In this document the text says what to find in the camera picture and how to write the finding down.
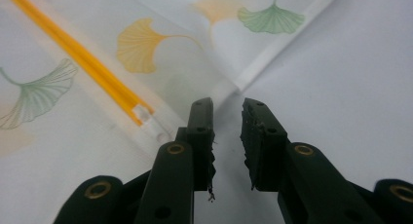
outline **white cloth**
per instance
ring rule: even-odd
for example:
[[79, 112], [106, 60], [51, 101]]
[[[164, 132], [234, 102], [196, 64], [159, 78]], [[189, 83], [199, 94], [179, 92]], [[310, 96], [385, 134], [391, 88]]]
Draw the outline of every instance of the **white cloth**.
[[[295, 32], [275, 34], [251, 31], [235, 8], [211, 12], [229, 1], [256, 13], [273, 0], [30, 1], [152, 105], [174, 134], [186, 125], [194, 100], [211, 96], [218, 108], [243, 90], [332, 0], [277, 0], [304, 20]], [[151, 19], [152, 30], [167, 36], [153, 53], [156, 70], [149, 74], [130, 73], [117, 58], [118, 38], [141, 19]], [[10, 0], [0, 0], [0, 30], [0, 67], [16, 82], [0, 77], [0, 117], [19, 100], [26, 101], [20, 111], [40, 113], [12, 115], [16, 124], [0, 130], [0, 223], [51, 223], [84, 180], [107, 174], [127, 182], [151, 168], [160, 145]], [[56, 102], [19, 95], [22, 89], [35, 93], [24, 85], [53, 74], [62, 61], [71, 73], [59, 81], [65, 92], [48, 97]]]

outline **screw hole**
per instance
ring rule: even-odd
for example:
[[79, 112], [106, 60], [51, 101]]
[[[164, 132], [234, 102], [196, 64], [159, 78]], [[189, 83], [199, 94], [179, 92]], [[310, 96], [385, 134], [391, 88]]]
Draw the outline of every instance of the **screw hole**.
[[277, 132], [276, 129], [267, 129], [267, 131], [268, 131], [269, 133], [276, 133], [276, 132]]
[[172, 144], [167, 148], [167, 150], [170, 154], [180, 154], [185, 150], [185, 148], [180, 144]]
[[169, 207], [166, 206], [160, 206], [155, 210], [155, 217], [159, 219], [165, 219], [170, 217], [171, 215], [171, 210]]
[[344, 211], [344, 214], [352, 221], [355, 221], [355, 222], [362, 221], [362, 216], [358, 212], [352, 209], [347, 209], [346, 211]]
[[304, 156], [310, 156], [314, 154], [314, 150], [306, 145], [297, 145], [294, 147], [294, 150], [295, 152]]
[[390, 191], [395, 196], [397, 196], [399, 199], [405, 202], [413, 203], [413, 190], [412, 189], [405, 187], [405, 186], [394, 184], [390, 186]]
[[112, 185], [108, 181], [99, 181], [86, 189], [85, 197], [93, 200], [104, 197], [109, 193]]

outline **patterned cloth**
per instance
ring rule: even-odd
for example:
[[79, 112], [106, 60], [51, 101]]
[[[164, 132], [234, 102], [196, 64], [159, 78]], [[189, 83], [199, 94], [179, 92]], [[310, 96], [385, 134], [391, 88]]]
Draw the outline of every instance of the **patterned cloth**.
[[[155, 109], [243, 90], [332, 0], [30, 0]], [[158, 143], [10, 0], [0, 0], [0, 223], [51, 223], [84, 180], [124, 182]]]

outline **yellow ginkgo leaf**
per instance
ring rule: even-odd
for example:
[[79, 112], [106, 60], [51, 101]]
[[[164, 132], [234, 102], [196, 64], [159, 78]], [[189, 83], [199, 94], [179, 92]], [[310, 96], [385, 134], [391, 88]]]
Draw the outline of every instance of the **yellow ginkgo leaf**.
[[156, 70], [153, 63], [155, 49], [168, 36], [154, 31], [152, 19], [140, 19], [118, 37], [117, 58], [130, 72], [151, 73]]
[[200, 0], [194, 6], [209, 20], [210, 26], [213, 26], [218, 21], [235, 18], [242, 4], [238, 0]]

